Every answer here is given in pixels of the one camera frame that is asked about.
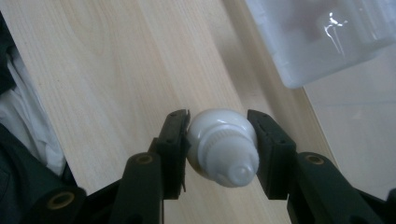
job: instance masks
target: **light wood grain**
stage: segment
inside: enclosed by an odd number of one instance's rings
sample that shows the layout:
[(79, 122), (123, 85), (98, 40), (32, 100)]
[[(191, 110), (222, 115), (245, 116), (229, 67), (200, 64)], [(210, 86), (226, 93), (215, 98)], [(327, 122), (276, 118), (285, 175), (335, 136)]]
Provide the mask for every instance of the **light wood grain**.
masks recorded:
[[(281, 85), (242, 1), (4, 0), (0, 8), (80, 186), (92, 193), (189, 108), (272, 114), (300, 150), (331, 156), (304, 91)], [(167, 223), (287, 223), (257, 179), (226, 189), (187, 167)]]

